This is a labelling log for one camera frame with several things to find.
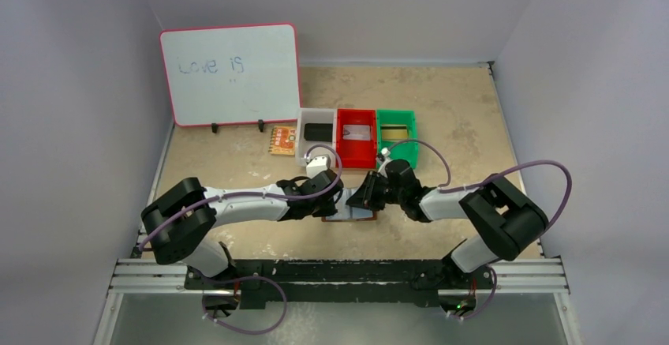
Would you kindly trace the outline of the brown leather card holder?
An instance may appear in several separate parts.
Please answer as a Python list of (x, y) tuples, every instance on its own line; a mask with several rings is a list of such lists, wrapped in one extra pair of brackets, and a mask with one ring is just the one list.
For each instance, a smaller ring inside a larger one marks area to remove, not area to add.
[(321, 220), (329, 223), (376, 220), (376, 214), (373, 211), (363, 208), (355, 208), (346, 203), (353, 194), (354, 189), (344, 189), (342, 191), (342, 197), (335, 204), (337, 212), (332, 216), (322, 217)]

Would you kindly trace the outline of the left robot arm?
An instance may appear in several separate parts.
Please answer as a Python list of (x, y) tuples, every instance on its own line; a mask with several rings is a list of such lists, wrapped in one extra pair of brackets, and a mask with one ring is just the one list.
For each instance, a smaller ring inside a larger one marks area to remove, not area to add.
[(340, 176), (325, 170), (255, 189), (205, 187), (195, 177), (173, 186), (140, 214), (157, 264), (183, 262), (217, 289), (230, 286), (235, 267), (228, 249), (207, 235), (215, 227), (253, 220), (281, 222), (336, 212), (344, 190)]

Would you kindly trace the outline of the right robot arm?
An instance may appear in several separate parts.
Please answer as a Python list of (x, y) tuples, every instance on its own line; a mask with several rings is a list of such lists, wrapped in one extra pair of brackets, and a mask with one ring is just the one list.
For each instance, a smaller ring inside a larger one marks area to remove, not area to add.
[(494, 174), (482, 186), (444, 193), (422, 185), (403, 159), (390, 161), (382, 172), (368, 172), (346, 203), (372, 212), (396, 204), (421, 223), (467, 219), (476, 235), (443, 258), (443, 277), (452, 287), (464, 286), (481, 266), (514, 260), (549, 224), (544, 211), (503, 176)]

